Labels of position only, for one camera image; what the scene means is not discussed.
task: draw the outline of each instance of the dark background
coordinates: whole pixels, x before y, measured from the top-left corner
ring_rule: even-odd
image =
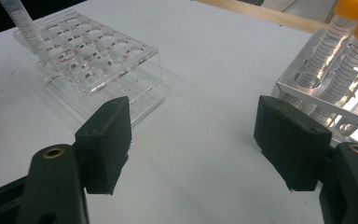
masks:
[[[21,0],[33,20],[71,7],[85,0]],[[13,20],[7,15],[0,3],[0,32],[14,27]]]

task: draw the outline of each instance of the white table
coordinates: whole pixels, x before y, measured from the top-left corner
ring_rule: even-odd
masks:
[[[132,134],[113,196],[91,223],[323,223],[316,192],[290,192],[253,138],[260,94],[309,34],[193,1],[89,0],[81,14],[159,48],[166,102]],[[75,141],[84,120],[0,33],[0,186],[34,153]]]

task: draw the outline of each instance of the wooden strip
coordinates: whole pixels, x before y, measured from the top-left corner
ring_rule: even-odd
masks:
[[[198,2],[220,7],[233,12],[258,18],[263,21],[271,21],[287,27],[313,34],[317,29],[326,29],[327,24],[306,18],[289,15],[265,7],[257,7],[237,0],[197,0]]]

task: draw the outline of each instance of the empty test tube rack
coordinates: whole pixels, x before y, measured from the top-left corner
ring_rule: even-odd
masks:
[[[301,72],[304,72],[305,63],[323,33],[323,30],[318,30],[311,36],[303,49],[279,78],[271,95],[289,102],[294,97],[299,99],[301,104],[297,108],[307,115],[310,115],[316,106],[321,106],[336,114],[334,121],[328,127],[333,133],[331,146],[334,147],[340,142],[358,142],[358,90],[344,105],[333,105],[320,98],[342,62],[343,55],[348,50],[350,44],[344,47],[329,67],[326,68],[326,75],[322,80],[319,80],[318,85],[306,89],[299,86],[296,81]]]
[[[14,36],[47,76],[48,86],[85,119],[104,102],[128,96],[133,126],[164,101],[157,48],[74,10],[37,22],[36,27],[43,57],[32,52],[20,31]]]

